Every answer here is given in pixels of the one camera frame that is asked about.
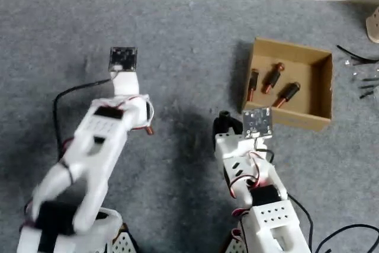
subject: wire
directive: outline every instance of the wire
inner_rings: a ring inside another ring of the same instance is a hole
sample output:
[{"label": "wire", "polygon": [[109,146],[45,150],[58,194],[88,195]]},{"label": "wire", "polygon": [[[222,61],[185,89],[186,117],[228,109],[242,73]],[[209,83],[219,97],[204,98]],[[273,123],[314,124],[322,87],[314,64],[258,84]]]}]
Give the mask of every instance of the wire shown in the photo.
[{"label": "wire", "polygon": [[118,75],[118,73],[116,73],[116,75],[113,76],[112,78],[103,79],[103,80],[100,80],[100,81],[95,81],[95,82],[91,82],[91,83],[87,83],[87,84],[82,84],[82,85],[71,87],[71,88],[69,88],[67,90],[64,90],[63,92],[59,93],[55,97],[55,99],[53,101],[53,124],[54,124],[55,138],[56,138],[56,142],[57,142],[58,160],[60,158],[62,158],[62,156],[63,156],[62,135],[60,133],[60,126],[59,126],[59,119],[58,119],[58,112],[57,112],[59,99],[61,99],[63,96],[65,96],[68,93],[71,93],[73,91],[80,90],[80,89],[85,89],[85,88],[89,88],[89,87],[94,87],[94,86],[98,86],[98,85],[110,82],[117,75]]},{"label": "wire", "polygon": [[[309,212],[306,210],[306,208],[299,201],[297,201],[290,194],[288,194],[288,196],[289,196],[290,199],[292,199],[292,201],[294,201],[299,206],[300,209],[302,209],[302,211],[305,213],[305,215],[308,218],[309,225],[310,225],[310,227],[309,227],[308,246],[309,246],[310,252],[312,252],[312,238],[313,238],[313,221],[312,221],[312,218],[311,218]],[[378,237],[377,237],[376,241],[374,242],[374,244],[371,246],[371,248],[367,251],[367,253],[374,252],[374,250],[376,249],[376,247],[378,247],[378,245],[379,245],[379,228],[376,228],[375,226],[372,226],[372,225],[365,225],[365,224],[357,223],[357,224],[354,224],[354,225],[344,226],[344,227],[338,229],[337,231],[334,231],[332,234],[330,234],[326,238],[324,238],[324,240],[322,240],[321,243],[319,244],[319,246],[317,247],[315,253],[319,253],[321,247],[327,241],[329,241],[330,239],[332,239],[337,234],[340,234],[341,232],[344,232],[344,231],[346,231],[346,230],[348,230],[350,228],[369,228],[369,229],[372,229],[372,230],[376,231],[378,233]],[[325,253],[331,253],[331,252],[332,252],[332,250],[328,249]]]},{"label": "wire", "polygon": [[[379,229],[376,228],[375,226],[371,226],[371,225],[364,225],[364,224],[356,224],[356,225],[348,225],[348,226],[344,226],[343,228],[340,228],[338,229],[337,231],[334,231],[332,234],[330,234],[327,238],[325,238],[324,240],[321,241],[320,245],[317,247],[315,253],[319,253],[321,247],[330,239],[332,239],[334,236],[336,236],[337,234],[345,231],[345,230],[348,230],[350,228],[370,228],[374,231],[376,231],[378,233],[378,237],[377,237],[377,240],[375,241],[375,243],[371,246],[371,248],[367,251],[367,253],[372,253],[374,252],[374,250],[376,249],[376,247],[378,247],[378,244],[379,244]],[[332,252],[331,249],[328,249],[325,253],[330,253]]]},{"label": "wire", "polygon": [[254,148],[255,148],[255,151],[270,153],[270,154],[271,154],[271,157],[270,157],[269,163],[272,164],[272,162],[274,161],[275,153],[274,153],[272,150],[270,150],[270,149],[256,148],[256,144],[257,144],[257,142],[258,142],[258,140],[255,139],[255,141],[254,141]]},{"label": "wire", "polygon": [[373,93],[374,93],[373,90],[372,91],[368,91],[366,93],[363,93],[361,96],[359,96],[359,99],[363,99],[363,98],[365,98],[365,97],[367,97],[369,95],[372,95]]},{"label": "wire", "polygon": [[341,47],[340,45],[337,45],[337,48],[341,51],[348,53],[349,55],[353,56],[356,60],[360,61],[361,64],[369,64],[369,63],[377,63],[379,62],[379,59],[367,59],[362,56],[358,56],[355,53],[350,52],[349,50],[346,50],[345,48]]},{"label": "wire", "polygon": [[255,154],[257,155],[258,157],[260,157],[261,159],[263,159],[259,154],[255,153],[255,152],[249,152],[249,157],[253,159],[254,161],[254,164],[255,164],[255,167],[256,167],[256,170],[257,170],[257,177],[251,175],[251,174],[243,174],[243,175],[240,175],[238,176],[237,178],[235,178],[233,181],[231,181],[229,183],[229,191],[230,191],[230,195],[233,197],[233,198],[236,198],[236,196],[234,195],[233,191],[232,191],[232,186],[235,182],[241,180],[242,178],[253,178],[255,181],[254,181],[254,184],[251,186],[251,188],[255,188],[258,186],[259,184],[259,176],[260,176],[260,173],[259,173],[259,167],[258,167],[258,164],[256,163],[255,161],[255,158],[254,157],[251,157],[250,154]]},{"label": "wire", "polygon": [[292,195],[290,195],[289,193],[287,193],[288,196],[290,197],[290,199],[292,201],[295,202],[295,204],[297,204],[299,206],[299,208],[301,208],[301,210],[306,214],[307,218],[308,218],[308,221],[309,221],[309,236],[308,236],[308,247],[309,247],[309,250],[310,252],[312,252],[312,242],[313,242],[313,220],[309,214],[309,212],[306,210],[306,208],[298,201],[296,200]]},{"label": "wire", "polygon": [[274,161],[274,157],[275,157],[275,153],[272,150],[270,150],[270,149],[264,149],[264,148],[257,148],[255,150],[258,151],[258,152],[267,152],[267,153],[270,153],[271,156],[270,156],[269,163],[272,164],[272,162]]}]

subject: metal part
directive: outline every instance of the metal part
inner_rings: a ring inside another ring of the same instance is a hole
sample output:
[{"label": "metal part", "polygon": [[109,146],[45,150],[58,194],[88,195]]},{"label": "metal part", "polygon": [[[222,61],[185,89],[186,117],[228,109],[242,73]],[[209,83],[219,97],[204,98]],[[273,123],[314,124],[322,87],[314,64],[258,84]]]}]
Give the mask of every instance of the metal part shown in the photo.
[{"label": "metal part", "polygon": [[379,62],[379,59],[367,59],[365,57],[358,56],[355,53],[352,53],[349,50],[346,50],[345,48],[341,47],[340,45],[337,45],[337,48],[340,49],[341,51],[351,55],[352,59],[359,61],[359,63],[353,64],[353,65],[366,65],[366,64],[370,64],[370,63]]},{"label": "metal part", "polygon": [[379,84],[372,84],[372,85],[364,85],[364,86],[360,86],[359,88],[360,89],[369,89],[369,88],[375,88],[375,87],[378,87]]},{"label": "metal part", "polygon": [[359,96],[359,99],[363,99],[369,95],[372,95],[373,93],[374,93],[374,90],[363,93],[361,96]]},{"label": "metal part", "polygon": [[270,90],[275,86],[275,84],[278,82],[278,79],[280,77],[280,72],[284,70],[284,64],[278,63],[275,66],[275,69],[268,75],[266,79],[266,83],[263,89],[264,94],[268,94]]},{"label": "metal part", "polygon": [[242,123],[243,137],[245,139],[272,136],[270,107],[242,111]]},{"label": "metal part", "polygon": [[248,93],[248,101],[253,101],[253,94],[256,90],[256,84],[258,82],[259,71],[257,69],[251,70],[251,76],[249,81],[249,93]]},{"label": "metal part", "polygon": [[294,82],[288,85],[280,95],[280,98],[274,102],[273,107],[280,108],[285,102],[288,102],[300,90],[300,83]]},{"label": "metal part", "polygon": [[373,78],[364,78],[362,81],[370,82],[370,81],[379,81],[379,77],[373,77]]}]

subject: black cylinder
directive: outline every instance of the black cylinder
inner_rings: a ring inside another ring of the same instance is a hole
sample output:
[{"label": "black cylinder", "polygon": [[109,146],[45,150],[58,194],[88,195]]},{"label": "black cylinder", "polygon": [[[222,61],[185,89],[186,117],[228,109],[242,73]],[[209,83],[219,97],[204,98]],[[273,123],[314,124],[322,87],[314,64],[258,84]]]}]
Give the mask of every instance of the black cylinder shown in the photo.
[{"label": "black cylinder", "polygon": [[256,90],[256,84],[258,82],[258,75],[259,72],[256,69],[251,70],[251,76],[250,76],[250,81],[249,81],[249,89],[253,89],[254,91]]},{"label": "black cylinder", "polygon": [[299,90],[300,84],[298,82],[291,83],[281,94],[281,98],[285,98],[285,101],[288,102]]},{"label": "black cylinder", "polygon": [[266,85],[271,85],[272,87],[278,82],[280,77],[280,71],[275,69],[270,73],[270,76],[267,78]]}]

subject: black cable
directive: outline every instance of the black cable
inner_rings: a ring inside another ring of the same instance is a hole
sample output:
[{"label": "black cable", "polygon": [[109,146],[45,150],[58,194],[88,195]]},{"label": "black cable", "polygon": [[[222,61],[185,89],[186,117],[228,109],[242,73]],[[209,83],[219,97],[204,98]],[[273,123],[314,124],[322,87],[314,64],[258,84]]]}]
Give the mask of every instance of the black cable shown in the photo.
[{"label": "black cable", "polygon": [[296,200],[293,196],[291,196],[290,194],[288,194],[288,196],[290,197],[290,199],[292,201],[294,201],[298,206],[299,208],[301,208],[301,210],[306,214],[307,218],[308,218],[308,221],[309,221],[309,237],[308,237],[308,247],[309,247],[309,250],[310,252],[312,252],[312,242],[313,242],[313,220],[309,214],[309,212],[306,210],[306,208],[298,201]]},{"label": "black cable", "polygon": [[[375,243],[371,246],[371,248],[367,251],[367,253],[372,253],[374,252],[374,250],[376,249],[376,247],[378,247],[378,244],[379,244],[379,229],[376,228],[375,226],[371,226],[371,225],[363,225],[363,224],[356,224],[356,225],[348,225],[348,226],[345,226],[343,228],[340,228],[338,229],[337,231],[334,231],[332,234],[330,234],[327,238],[325,238],[324,240],[321,241],[320,245],[317,247],[316,249],[316,252],[315,253],[319,253],[321,247],[330,239],[332,239],[334,236],[336,236],[337,234],[345,231],[345,230],[348,230],[350,228],[370,228],[374,231],[376,231],[378,233],[378,237],[377,237],[377,240],[375,241]],[[328,252],[332,252],[331,249],[328,249],[325,253],[328,253]]]},{"label": "black cable", "polygon": [[107,83],[109,81],[112,81],[113,78],[108,78],[100,81],[95,81],[87,84],[82,84],[78,86],[71,87],[67,90],[64,90],[63,92],[59,93],[57,97],[55,97],[54,102],[53,102],[53,123],[54,123],[54,132],[55,132],[55,138],[57,141],[57,151],[58,151],[58,160],[62,158],[63,156],[63,146],[62,146],[62,136],[60,134],[60,126],[59,126],[59,120],[58,120],[58,113],[57,113],[57,108],[58,108],[58,101],[61,99],[63,96],[65,96],[68,93],[71,93],[76,90],[84,89],[84,88],[89,88],[89,87],[94,87],[97,85],[101,85],[104,83]]},{"label": "black cable", "polygon": [[368,91],[366,93],[363,93],[361,96],[359,96],[359,99],[363,99],[363,98],[365,98],[365,97],[367,97],[369,95],[372,95],[373,93],[374,93],[373,90],[372,91]]},{"label": "black cable", "polygon": [[274,161],[275,153],[272,150],[264,149],[264,148],[258,148],[258,149],[256,149],[256,151],[270,153],[271,157],[270,157],[269,163],[272,163]]},{"label": "black cable", "polygon": [[355,53],[350,52],[349,50],[346,50],[345,48],[341,47],[340,45],[337,45],[337,48],[340,49],[341,51],[348,53],[352,57],[354,57],[356,60],[360,61],[361,64],[368,64],[368,63],[377,63],[379,62],[379,59],[367,59],[362,56],[358,56]]}]

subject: white bracket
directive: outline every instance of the white bracket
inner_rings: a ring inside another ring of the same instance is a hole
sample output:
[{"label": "white bracket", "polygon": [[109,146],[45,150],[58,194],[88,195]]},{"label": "white bracket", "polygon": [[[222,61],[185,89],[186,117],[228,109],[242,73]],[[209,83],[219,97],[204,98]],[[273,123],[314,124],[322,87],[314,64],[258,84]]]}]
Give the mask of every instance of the white bracket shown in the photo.
[{"label": "white bracket", "polygon": [[374,43],[379,43],[379,7],[366,19],[367,35]]}]

